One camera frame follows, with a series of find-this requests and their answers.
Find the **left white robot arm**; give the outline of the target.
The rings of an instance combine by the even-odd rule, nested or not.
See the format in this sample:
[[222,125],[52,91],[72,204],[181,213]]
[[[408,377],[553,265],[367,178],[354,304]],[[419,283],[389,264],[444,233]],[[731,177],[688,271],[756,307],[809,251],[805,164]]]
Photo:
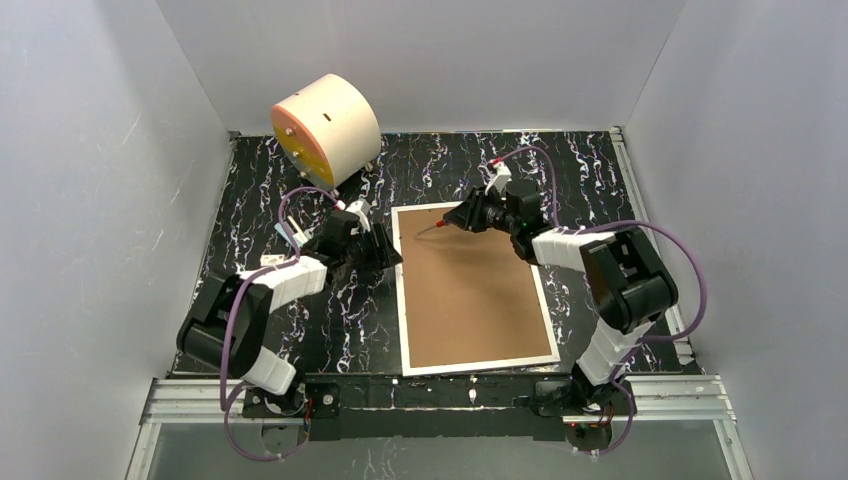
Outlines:
[[383,224],[334,211],[300,247],[299,257],[254,271],[211,275],[178,332],[177,349],[216,367],[225,379],[282,396],[296,370],[264,346],[271,314],[321,292],[349,270],[381,271],[401,262]]

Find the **white picture frame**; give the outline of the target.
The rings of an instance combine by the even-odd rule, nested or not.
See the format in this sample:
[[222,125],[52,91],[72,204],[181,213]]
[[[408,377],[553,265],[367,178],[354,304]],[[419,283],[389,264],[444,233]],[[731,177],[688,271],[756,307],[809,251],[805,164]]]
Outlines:
[[555,364],[544,285],[506,234],[443,227],[453,203],[394,207],[401,372],[406,377]]

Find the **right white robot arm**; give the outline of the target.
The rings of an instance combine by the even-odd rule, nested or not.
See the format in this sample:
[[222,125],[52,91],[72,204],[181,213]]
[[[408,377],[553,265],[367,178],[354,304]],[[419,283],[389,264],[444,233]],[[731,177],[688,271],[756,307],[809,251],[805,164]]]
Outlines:
[[477,187],[445,213],[439,226],[509,235],[513,250],[531,265],[582,272],[599,316],[586,350],[561,382],[540,382],[531,404],[541,415],[609,405],[625,393],[623,368],[643,337],[675,305],[677,286],[638,226],[580,233],[545,218],[531,180],[507,182],[493,193]]

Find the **blue red screwdriver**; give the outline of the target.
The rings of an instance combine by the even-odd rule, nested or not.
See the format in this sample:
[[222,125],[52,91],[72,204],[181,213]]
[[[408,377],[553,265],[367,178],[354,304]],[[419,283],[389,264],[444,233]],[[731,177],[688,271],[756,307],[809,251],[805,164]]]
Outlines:
[[445,226],[447,226],[447,225],[448,225],[448,223],[447,223],[445,220],[439,220],[439,221],[437,221],[435,224],[430,225],[430,226],[427,226],[426,228],[424,228],[424,229],[422,229],[422,230],[418,231],[418,232],[416,233],[416,236],[420,236],[420,235],[423,235],[423,234],[428,233],[428,232],[430,232],[430,231],[433,231],[433,230],[436,230],[436,229],[443,228],[443,227],[445,227]]

